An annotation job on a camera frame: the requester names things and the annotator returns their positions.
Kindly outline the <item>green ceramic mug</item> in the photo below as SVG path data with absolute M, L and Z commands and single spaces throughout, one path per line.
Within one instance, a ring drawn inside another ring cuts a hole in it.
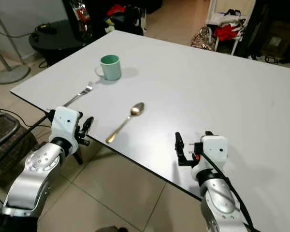
M 117 55 L 106 55 L 100 59 L 100 64 L 94 72 L 104 80 L 118 80 L 121 78 L 120 58 Z

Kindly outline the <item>small black device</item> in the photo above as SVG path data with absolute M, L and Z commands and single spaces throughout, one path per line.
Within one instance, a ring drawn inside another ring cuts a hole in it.
M 41 24 L 35 28 L 35 31 L 44 35 L 56 35 L 58 33 L 58 30 L 51 24 Z

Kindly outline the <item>white laundry rack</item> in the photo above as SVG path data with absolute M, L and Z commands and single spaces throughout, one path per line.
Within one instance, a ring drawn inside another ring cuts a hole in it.
M 255 7 L 256 0 L 210 0 L 209 10 L 205 23 L 207 25 L 235 25 L 238 35 L 231 40 L 234 41 L 230 55 L 236 54 L 238 44 L 244 39 L 244 34 L 249 23 L 251 13 Z M 224 16 L 228 10 L 238 10 L 236 16 Z

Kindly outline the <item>silver fork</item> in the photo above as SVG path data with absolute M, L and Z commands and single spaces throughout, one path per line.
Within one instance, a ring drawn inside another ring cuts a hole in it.
M 72 102 L 75 102 L 77 99 L 79 99 L 80 97 L 87 95 L 88 93 L 90 93 L 93 90 L 93 86 L 94 86 L 94 82 L 89 81 L 86 88 L 84 90 L 82 90 L 81 92 L 77 93 L 74 97 L 72 97 L 72 99 L 70 99 L 68 102 L 66 102 L 63 107 L 68 107 L 70 106 L 70 104 L 72 104 Z

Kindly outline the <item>black table leg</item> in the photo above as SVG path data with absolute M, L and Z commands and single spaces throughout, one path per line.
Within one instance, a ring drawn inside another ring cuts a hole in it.
M 79 145 L 77 147 L 77 151 L 74 153 L 74 158 L 75 158 L 75 161 L 77 162 L 77 164 L 81 165 L 84 163 L 84 160 L 83 160 L 83 155 L 82 155 L 82 149 L 81 149 L 81 145 Z

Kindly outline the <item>brown checked metal chair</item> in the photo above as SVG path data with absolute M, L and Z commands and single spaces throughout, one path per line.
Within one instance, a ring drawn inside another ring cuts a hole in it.
M 0 111 L 0 157 L 6 152 L 7 148 L 14 144 L 17 137 L 23 133 L 23 126 L 18 119 L 10 114 Z M 12 183 L 17 177 L 17 168 L 21 167 L 17 158 L 21 158 L 16 152 L 8 155 L 0 161 L 0 186 Z

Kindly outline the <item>red cloth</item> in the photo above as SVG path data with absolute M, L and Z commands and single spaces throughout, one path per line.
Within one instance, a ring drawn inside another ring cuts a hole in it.
M 213 34 L 220 41 L 228 41 L 240 36 L 242 29 L 242 24 L 224 24 L 217 26 Z

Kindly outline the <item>round black side table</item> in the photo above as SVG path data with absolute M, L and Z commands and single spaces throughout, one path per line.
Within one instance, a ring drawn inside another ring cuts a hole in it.
M 29 36 L 30 46 L 46 60 L 48 66 L 56 64 L 94 41 L 92 37 L 77 38 L 68 20 L 50 24 L 58 30 L 56 35 L 38 34 L 34 31 Z

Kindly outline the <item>grey floor fan stand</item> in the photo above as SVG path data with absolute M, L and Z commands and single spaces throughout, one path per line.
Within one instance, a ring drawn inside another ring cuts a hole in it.
M 7 28 L 4 26 L 4 23 L 0 19 L 0 27 L 3 29 L 3 32 L 0 31 L 0 34 L 4 37 L 8 38 L 8 41 L 10 44 L 12 44 L 12 47 L 14 51 L 17 53 L 17 57 L 21 60 L 21 64 L 10 66 L 8 62 L 4 59 L 3 55 L 0 53 L 0 61 L 4 66 L 4 69 L 0 71 L 0 85 L 7 85 L 7 84 L 13 84 L 17 83 L 27 77 L 27 75 L 30 73 L 31 69 L 29 66 L 24 64 L 24 60 L 21 57 L 19 51 L 17 50 L 17 47 L 15 46 L 15 43 L 13 42 L 12 35 L 9 34 Z

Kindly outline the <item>patterned beige bag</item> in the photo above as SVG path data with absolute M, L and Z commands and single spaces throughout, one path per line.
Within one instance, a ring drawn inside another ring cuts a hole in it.
M 209 27 L 205 26 L 201 27 L 198 33 L 194 35 L 190 41 L 190 46 L 192 48 L 214 51 L 215 42 L 216 40 L 213 36 L 213 31 Z

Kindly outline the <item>brown cardboard box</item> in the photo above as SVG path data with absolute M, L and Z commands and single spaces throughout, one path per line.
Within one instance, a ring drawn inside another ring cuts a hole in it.
M 282 57 L 290 46 L 290 22 L 271 22 L 260 47 L 260 53 Z

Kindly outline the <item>gold spoon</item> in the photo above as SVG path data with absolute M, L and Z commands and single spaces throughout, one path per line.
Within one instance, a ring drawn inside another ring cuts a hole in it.
M 141 115 L 143 113 L 144 108 L 145 108 L 145 104 L 143 102 L 138 102 L 137 104 L 132 106 L 130 114 L 120 124 L 120 126 L 118 126 L 118 128 L 116 128 L 116 130 L 114 130 L 114 132 L 108 136 L 108 138 L 106 139 L 106 143 L 108 143 L 108 144 L 112 143 L 116 139 L 116 137 L 120 133 L 120 131 L 124 128 L 124 126 L 126 126 L 126 124 L 128 124 L 128 122 L 133 117 L 136 117 L 136 116 Z

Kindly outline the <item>black chair with clothes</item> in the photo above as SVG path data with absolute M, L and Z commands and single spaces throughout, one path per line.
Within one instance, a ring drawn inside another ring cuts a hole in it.
M 77 40 L 92 42 L 116 29 L 141 35 L 145 9 L 129 0 L 61 0 Z

